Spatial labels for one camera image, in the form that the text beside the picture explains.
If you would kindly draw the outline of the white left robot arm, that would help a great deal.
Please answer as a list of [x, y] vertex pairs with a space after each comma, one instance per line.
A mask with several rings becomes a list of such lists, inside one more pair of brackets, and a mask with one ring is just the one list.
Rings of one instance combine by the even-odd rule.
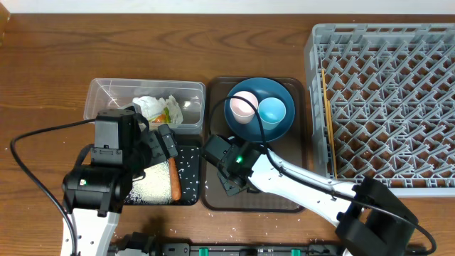
[[101, 110], [93, 122], [94, 144], [63, 179], [62, 255], [106, 255], [133, 183], [178, 153], [167, 124], [150, 129], [132, 108]]

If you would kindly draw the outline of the green food wrapper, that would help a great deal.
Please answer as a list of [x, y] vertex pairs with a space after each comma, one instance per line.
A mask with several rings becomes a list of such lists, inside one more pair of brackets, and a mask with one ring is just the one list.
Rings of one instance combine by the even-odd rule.
[[173, 95], [170, 95], [167, 99], [159, 98], [158, 107], [161, 112], [159, 114], [153, 114], [151, 117], [148, 117], [147, 119], [150, 123], [183, 123], [182, 110]]

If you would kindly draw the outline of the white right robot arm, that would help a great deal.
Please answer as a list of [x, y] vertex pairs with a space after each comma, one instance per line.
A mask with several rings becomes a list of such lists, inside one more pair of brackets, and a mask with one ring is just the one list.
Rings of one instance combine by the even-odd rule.
[[406, 255], [417, 217], [383, 183], [325, 178], [256, 143], [213, 135], [203, 158], [237, 191], [254, 188], [293, 201], [335, 226], [346, 255]]

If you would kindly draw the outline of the wooden chopstick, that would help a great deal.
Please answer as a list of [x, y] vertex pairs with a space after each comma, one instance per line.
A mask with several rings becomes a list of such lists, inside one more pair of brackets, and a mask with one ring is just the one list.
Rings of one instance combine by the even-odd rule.
[[326, 72], [325, 72], [325, 69], [322, 68], [321, 69], [321, 81], [322, 81], [322, 85], [323, 85], [323, 101], [324, 101], [324, 108], [325, 108], [325, 112], [327, 114], [327, 111], [328, 111], [328, 99], [327, 99], [327, 94], [326, 94], [326, 76], [325, 76]]
[[331, 153], [332, 153], [332, 159], [333, 159], [333, 175], [334, 178], [338, 178], [338, 172], [337, 172], [337, 163], [336, 163], [336, 150], [335, 150], [335, 143], [334, 143], [334, 138], [333, 138], [333, 127], [332, 127], [332, 117], [331, 117], [331, 104], [329, 100], [326, 100], [326, 108], [327, 108], [327, 127], [328, 127], [328, 136], [330, 140], [330, 145], [331, 145]]

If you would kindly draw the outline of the orange carrot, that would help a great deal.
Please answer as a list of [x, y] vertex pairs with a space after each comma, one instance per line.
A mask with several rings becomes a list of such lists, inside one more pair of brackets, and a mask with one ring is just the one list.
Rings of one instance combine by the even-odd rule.
[[179, 201], [181, 199], [182, 191], [180, 185], [180, 179], [178, 176], [178, 171], [176, 167], [176, 162], [174, 158], [168, 160], [169, 166], [169, 176], [171, 184], [171, 197], [173, 201]]

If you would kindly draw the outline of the light blue plastic cup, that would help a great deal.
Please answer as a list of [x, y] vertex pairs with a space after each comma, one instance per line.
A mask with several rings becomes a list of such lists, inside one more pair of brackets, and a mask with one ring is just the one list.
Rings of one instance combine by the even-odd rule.
[[258, 112], [265, 130], [273, 130], [286, 116], [285, 104], [278, 98], [268, 97], [259, 103]]

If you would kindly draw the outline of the pink plastic cup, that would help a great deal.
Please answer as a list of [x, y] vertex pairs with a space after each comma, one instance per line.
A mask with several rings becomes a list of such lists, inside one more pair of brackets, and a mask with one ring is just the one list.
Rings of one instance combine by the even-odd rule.
[[258, 100], [255, 95], [248, 91], [239, 91], [235, 93], [235, 96], [246, 99], [253, 105], [251, 107], [247, 102], [240, 99], [231, 99], [230, 109], [233, 113], [235, 120], [240, 124], [249, 123], [255, 115], [255, 110], [258, 107]]

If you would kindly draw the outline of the white tissue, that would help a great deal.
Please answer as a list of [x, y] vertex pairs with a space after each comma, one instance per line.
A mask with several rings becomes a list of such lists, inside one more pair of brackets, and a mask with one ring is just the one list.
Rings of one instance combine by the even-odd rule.
[[132, 102], [139, 106], [141, 114], [148, 120], [156, 119], [164, 113], [166, 101], [164, 98], [155, 98], [152, 96], [135, 97]]

